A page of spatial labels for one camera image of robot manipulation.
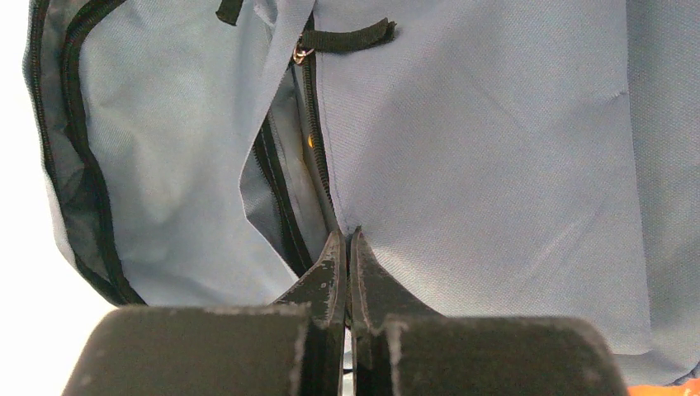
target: orange object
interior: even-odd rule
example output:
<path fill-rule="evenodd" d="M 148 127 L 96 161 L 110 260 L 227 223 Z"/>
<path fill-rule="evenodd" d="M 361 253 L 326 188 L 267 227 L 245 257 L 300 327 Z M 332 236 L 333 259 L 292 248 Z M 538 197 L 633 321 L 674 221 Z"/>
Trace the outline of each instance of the orange object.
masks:
<path fill-rule="evenodd" d="M 630 396 L 700 396 L 700 379 L 691 379 L 680 386 L 632 386 Z"/>

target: black plastic object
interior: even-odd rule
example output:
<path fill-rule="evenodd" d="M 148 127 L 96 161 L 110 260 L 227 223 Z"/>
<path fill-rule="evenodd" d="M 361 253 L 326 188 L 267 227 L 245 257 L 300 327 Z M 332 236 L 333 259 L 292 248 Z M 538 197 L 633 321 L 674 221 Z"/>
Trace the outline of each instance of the black plastic object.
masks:
<path fill-rule="evenodd" d="M 350 242 L 350 316 L 352 370 L 355 394 L 370 395 L 385 389 L 389 380 L 380 370 L 380 334 L 387 314 L 439 317 L 379 265 L 358 229 Z"/>
<path fill-rule="evenodd" d="M 304 356 L 304 394 L 337 395 L 343 376 L 347 268 L 345 239 L 330 234 L 320 259 L 274 304 L 307 304 L 310 327 Z"/>
<path fill-rule="evenodd" d="M 297 395 L 304 306 L 126 307 L 92 332 L 65 396 Z"/>
<path fill-rule="evenodd" d="M 350 246 L 355 389 L 368 395 L 626 395 L 605 341 L 570 318 L 445 318 Z"/>
<path fill-rule="evenodd" d="M 343 355 L 345 241 L 274 305 L 126 307 L 83 349 L 64 396 L 337 395 Z"/>

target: black strap loop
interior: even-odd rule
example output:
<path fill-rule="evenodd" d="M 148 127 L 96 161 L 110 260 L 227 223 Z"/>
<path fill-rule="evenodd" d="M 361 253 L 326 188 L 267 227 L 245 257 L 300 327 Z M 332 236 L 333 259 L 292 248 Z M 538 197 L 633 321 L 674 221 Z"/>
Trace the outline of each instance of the black strap loop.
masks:
<path fill-rule="evenodd" d="M 216 16 L 222 22 L 236 26 L 243 1 L 244 0 L 223 0 L 219 6 L 219 11 L 216 12 Z"/>
<path fill-rule="evenodd" d="M 359 31 L 343 33 L 331 31 L 305 31 L 301 34 L 300 47 L 335 54 L 366 50 L 394 39 L 396 22 L 384 18 Z"/>

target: blue backpack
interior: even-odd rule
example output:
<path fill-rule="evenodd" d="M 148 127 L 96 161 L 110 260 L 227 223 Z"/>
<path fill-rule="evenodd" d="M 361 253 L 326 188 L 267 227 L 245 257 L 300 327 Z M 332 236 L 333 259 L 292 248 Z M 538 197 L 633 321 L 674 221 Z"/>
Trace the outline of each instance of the blue backpack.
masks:
<path fill-rule="evenodd" d="M 34 0 L 62 253 L 113 304 L 267 304 L 362 227 L 447 316 L 698 376 L 700 3 Z"/>

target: black zipper trim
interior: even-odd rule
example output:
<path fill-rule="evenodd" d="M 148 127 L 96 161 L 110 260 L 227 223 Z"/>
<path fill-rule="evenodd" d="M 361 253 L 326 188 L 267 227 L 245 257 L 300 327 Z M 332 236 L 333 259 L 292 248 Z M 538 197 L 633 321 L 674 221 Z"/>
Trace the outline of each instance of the black zipper trim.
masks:
<path fill-rule="evenodd" d="M 289 190 L 286 187 L 272 128 L 267 117 L 253 143 L 253 156 L 275 196 L 276 208 L 281 220 L 282 245 L 289 260 L 288 265 L 295 274 L 302 276 L 314 265 L 314 262 L 306 248 L 291 207 Z"/>
<path fill-rule="evenodd" d="M 49 9 L 49 0 L 38 0 L 31 9 L 31 28 L 29 31 L 29 49 L 27 51 L 27 85 L 29 86 L 31 99 L 34 102 L 36 122 L 39 126 L 41 148 L 44 154 L 44 169 L 49 174 L 49 179 L 54 189 L 58 187 L 56 181 L 56 165 L 54 154 L 51 151 L 48 127 L 44 113 L 44 100 L 41 97 L 41 45 L 44 39 L 44 23 Z"/>
<path fill-rule="evenodd" d="M 48 133 L 49 128 L 45 118 L 44 99 L 41 93 L 41 51 L 44 39 L 44 25 L 49 5 L 50 0 L 36 0 L 31 8 L 31 25 L 25 59 L 25 73 L 26 83 L 31 94 L 31 100 L 34 104 L 36 123 L 39 129 L 44 169 L 46 170 L 46 174 L 51 181 L 54 191 L 56 191 L 56 195 L 60 196 L 56 165 Z M 63 211 L 63 204 L 60 199 L 58 204 L 59 209 Z M 124 297 L 117 292 L 113 284 L 105 281 L 89 266 L 86 266 L 79 256 L 75 255 L 74 260 L 78 273 L 80 273 L 80 275 L 107 301 L 112 304 L 128 303 L 128 301 L 125 301 Z"/>
<path fill-rule="evenodd" d="M 91 0 L 78 12 L 66 30 L 66 39 L 61 54 L 61 87 L 65 109 L 68 116 L 66 127 L 68 138 L 75 147 L 78 156 L 85 163 L 87 176 L 92 176 L 96 188 L 97 210 L 102 231 L 98 239 L 107 275 L 116 293 L 126 304 L 145 304 L 136 291 L 131 288 L 124 277 L 121 261 L 116 251 L 111 207 L 105 178 L 95 156 L 90 150 L 88 131 L 85 123 L 83 94 L 80 91 L 80 49 L 92 29 L 110 12 L 125 0 Z"/>
<path fill-rule="evenodd" d="M 307 31 L 314 29 L 314 18 L 311 16 L 306 24 Z M 314 152 L 314 163 L 319 171 L 321 185 L 324 188 L 328 202 L 333 208 L 333 199 L 330 196 L 330 180 L 328 163 L 326 161 L 326 150 L 324 147 L 324 137 L 321 133 L 321 123 L 319 121 L 319 102 L 316 95 L 316 54 L 310 53 L 301 64 L 302 79 L 304 80 L 304 96 L 306 118 L 309 120 L 311 144 Z"/>

